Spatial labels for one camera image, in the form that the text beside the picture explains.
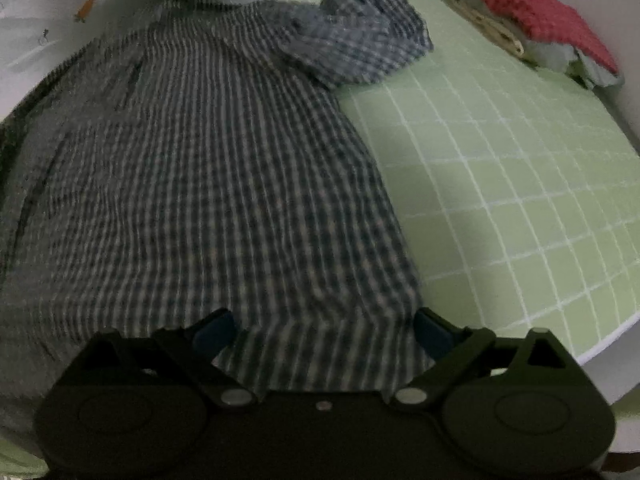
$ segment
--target white wall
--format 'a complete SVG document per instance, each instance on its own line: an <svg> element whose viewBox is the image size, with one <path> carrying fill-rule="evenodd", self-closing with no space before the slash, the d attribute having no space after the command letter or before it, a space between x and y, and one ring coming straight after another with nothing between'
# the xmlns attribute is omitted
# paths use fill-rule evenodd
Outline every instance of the white wall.
<svg viewBox="0 0 640 480"><path fill-rule="evenodd" d="M640 137L640 0L560 1L580 12L616 59L626 81L609 95Z"/></svg>

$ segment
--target red cloth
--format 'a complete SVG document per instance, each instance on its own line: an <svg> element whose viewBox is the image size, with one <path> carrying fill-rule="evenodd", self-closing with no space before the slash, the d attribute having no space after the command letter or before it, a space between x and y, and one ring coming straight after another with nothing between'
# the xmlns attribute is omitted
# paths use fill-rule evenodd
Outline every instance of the red cloth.
<svg viewBox="0 0 640 480"><path fill-rule="evenodd" d="M573 45L611 72L618 72L612 55L573 7L558 0L482 1L497 16L515 20L529 39Z"/></svg>

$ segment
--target green mattress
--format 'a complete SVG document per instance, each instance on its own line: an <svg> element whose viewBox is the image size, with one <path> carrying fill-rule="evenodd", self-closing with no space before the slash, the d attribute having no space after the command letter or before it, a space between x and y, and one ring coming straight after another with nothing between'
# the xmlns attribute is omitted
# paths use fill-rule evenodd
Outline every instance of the green mattress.
<svg viewBox="0 0 640 480"><path fill-rule="evenodd" d="M442 0L409 1L434 52L338 96L424 299L499 335L550 328L585 362L639 315L640 158L591 91L517 61Z"/></svg>

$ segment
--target orange carrot print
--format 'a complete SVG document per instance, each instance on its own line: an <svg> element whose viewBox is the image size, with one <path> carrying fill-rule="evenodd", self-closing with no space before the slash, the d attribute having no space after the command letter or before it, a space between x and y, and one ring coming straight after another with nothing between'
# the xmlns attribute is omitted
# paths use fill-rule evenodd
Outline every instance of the orange carrot print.
<svg viewBox="0 0 640 480"><path fill-rule="evenodd" d="M91 12L91 8L94 6L94 1L95 0L87 0L85 1L84 4L82 4L82 7L80 7L80 10L76 12L76 15L75 15L76 22L84 23L84 19L89 15L89 12Z"/></svg>

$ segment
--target green grid-patterned surface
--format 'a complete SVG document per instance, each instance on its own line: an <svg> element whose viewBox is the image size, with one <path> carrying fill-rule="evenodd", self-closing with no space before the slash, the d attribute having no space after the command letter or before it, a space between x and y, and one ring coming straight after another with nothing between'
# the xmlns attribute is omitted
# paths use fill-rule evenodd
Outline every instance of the green grid-patterned surface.
<svg viewBox="0 0 640 480"><path fill-rule="evenodd" d="M425 299L459 325L546 326L594 353L638 310L640 158L592 92L513 59L443 1L410 1L434 52L339 98Z"/></svg>

